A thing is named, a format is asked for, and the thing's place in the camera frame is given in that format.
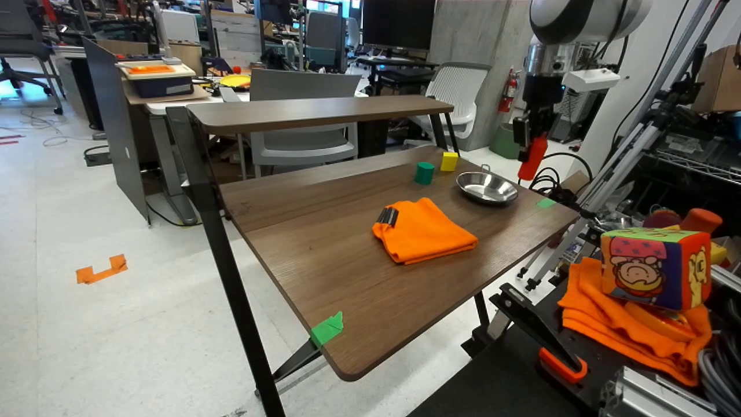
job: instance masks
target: silver plate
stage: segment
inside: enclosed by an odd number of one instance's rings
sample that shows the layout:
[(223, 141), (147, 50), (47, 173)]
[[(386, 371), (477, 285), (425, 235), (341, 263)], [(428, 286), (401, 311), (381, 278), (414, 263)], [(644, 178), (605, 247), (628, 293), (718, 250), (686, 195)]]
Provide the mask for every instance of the silver plate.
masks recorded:
[(491, 172), (463, 172), (457, 185), (466, 197), (484, 204), (510, 204), (518, 195), (514, 183)]

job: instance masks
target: laboratory floor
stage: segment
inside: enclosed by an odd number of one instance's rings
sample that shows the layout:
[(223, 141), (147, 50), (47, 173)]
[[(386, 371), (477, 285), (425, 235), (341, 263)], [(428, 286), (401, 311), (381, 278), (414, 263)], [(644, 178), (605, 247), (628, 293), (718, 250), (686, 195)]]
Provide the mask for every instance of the laboratory floor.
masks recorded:
[[(101, 141), (83, 117), (70, 104), (64, 115), (51, 109), (39, 88), (18, 97), (0, 84), (0, 415), (264, 415), (203, 228), (160, 218), (147, 226), (110, 165), (85, 166), (83, 151)], [(517, 165), (487, 148), (466, 154), (514, 176)], [(166, 212), (162, 197), (151, 204)], [(305, 330), (228, 223), (227, 232), (277, 366)], [(77, 285), (77, 269), (107, 269), (110, 255), (125, 255), (128, 270)], [(277, 386), (283, 404), (300, 417), (407, 415), (466, 366), (460, 343), (474, 324), (463, 304), (358, 381), (316, 359)]]

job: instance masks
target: cardboard box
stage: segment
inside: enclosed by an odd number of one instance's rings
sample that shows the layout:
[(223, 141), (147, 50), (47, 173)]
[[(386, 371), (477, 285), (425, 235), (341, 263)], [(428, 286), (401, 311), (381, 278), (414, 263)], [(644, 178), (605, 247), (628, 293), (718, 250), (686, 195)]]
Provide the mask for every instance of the cardboard box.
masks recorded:
[(696, 77), (703, 84), (692, 107), (696, 114), (741, 110), (741, 70), (734, 55), (737, 44), (705, 55)]

